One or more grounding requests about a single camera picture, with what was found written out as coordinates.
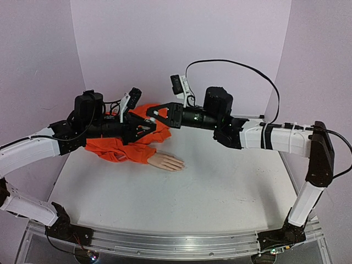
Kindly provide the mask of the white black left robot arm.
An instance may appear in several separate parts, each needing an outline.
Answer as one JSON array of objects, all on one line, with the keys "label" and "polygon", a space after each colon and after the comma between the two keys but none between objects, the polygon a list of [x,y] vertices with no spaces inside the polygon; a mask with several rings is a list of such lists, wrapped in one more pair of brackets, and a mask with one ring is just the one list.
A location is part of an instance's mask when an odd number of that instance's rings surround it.
[{"label": "white black left robot arm", "polygon": [[67,119],[1,146],[1,210],[43,224],[49,237],[73,243],[82,238],[89,244],[91,229],[73,225],[63,206],[22,194],[5,176],[34,162],[71,153],[86,146],[88,139],[118,138],[127,145],[154,132],[154,122],[131,113],[140,97],[141,91],[133,88],[119,100],[120,114],[112,115],[106,113],[101,93],[85,91],[75,98]]}]

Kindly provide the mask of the clear nail polish bottle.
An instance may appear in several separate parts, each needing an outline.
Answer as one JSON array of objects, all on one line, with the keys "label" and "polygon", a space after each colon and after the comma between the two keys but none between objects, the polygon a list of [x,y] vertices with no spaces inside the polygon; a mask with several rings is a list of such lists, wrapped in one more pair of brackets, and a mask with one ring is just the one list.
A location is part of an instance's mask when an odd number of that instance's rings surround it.
[{"label": "clear nail polish bottle", "polygon": [[144,119],[142,128],[149,132],[154,132],[158,128],[159,121],[155,117],[148,117]]}]

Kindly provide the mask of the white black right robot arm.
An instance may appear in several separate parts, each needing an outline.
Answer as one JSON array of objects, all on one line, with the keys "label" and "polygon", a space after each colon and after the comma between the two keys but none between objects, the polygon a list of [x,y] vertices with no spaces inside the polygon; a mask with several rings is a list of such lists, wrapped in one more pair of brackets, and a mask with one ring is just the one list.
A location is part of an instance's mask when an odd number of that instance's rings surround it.
[{"label": "white black right robot arm", "polygon": [[222,87],[206,90],[202,108],[166,103],[146,114],[170,128],[192,127],[213,131],[213,139],[231,149],[263,149],[296,154],[309,159],[305,182],[283,226],[257,235],[260,252],[275,252],[305,241],[308,216],[323,191],[333,181],[334,149],[323,122],[314,126],[268,124],[232,117],[233,97]]}]

